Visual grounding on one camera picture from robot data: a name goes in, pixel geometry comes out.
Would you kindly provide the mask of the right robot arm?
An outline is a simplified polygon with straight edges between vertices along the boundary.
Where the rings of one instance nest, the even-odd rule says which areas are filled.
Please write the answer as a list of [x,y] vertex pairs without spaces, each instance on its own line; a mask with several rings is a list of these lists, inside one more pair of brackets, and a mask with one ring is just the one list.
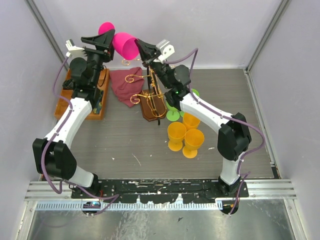
[[217,150],[222,156],[222,171],[218,178],[220,193],[231,197],[240,185],[239,164],[249,148],[252,137],[243,114],[222,111],[190,90],[191,70],[179,64],[172,67],[167,58],[174,53],[168,40],[157,45],[135,39],[144,67],[151,69],[168,90],[164,96],[169,105],[191,114],[217,133]]

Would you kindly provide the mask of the pink wine glass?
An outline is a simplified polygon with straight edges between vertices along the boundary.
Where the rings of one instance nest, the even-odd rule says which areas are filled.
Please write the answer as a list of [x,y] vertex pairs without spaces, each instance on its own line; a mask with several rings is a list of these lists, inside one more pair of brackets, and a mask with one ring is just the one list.
[[[100,25],[98,34],[101,35],[114,29],[115,26],[111,22],[104,22]],[[114,35],[112,43],[115,51],[125,60],[133,60],[140,54],[135,40],[137,38],[127,32],[118,32]]]

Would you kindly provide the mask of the gold wire wine glass rack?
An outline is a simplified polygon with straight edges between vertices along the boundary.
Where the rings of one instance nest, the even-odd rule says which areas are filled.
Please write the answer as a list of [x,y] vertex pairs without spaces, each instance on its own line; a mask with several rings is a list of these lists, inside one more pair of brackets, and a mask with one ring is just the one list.
[[164,94],[162,93],[155,72],[147,67],[146,75],[129,74],[125,77],[127,83],[133,83],[134,77],[147,80],[147,89],[130,97],[130,102],[134,105],[140,105],[142,116],[148,122],[157,121],[157,125],[161,124],[167,114]]

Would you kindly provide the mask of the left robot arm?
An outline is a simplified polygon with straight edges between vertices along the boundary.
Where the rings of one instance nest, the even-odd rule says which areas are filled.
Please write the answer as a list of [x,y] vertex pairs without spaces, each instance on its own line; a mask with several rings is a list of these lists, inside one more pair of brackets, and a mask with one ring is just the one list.
[[114,35],[115,30],[109,29],[96,36],[81,38],[93,48],[77,47],[72,40],[66,42],[66,59],[71,60],[68,72],[72,95],[70,99],[59,96],[67,102],[67,109],[55,127],[32,144],[36,170],[57,194],[62,193],[62,187],[55,187],[52,178],[77,186],[88,198],[95,198],[100,193],[98,176],[77,164],[71,145],[80,126],[98,103],[101,71],[104,64],[114,58]]

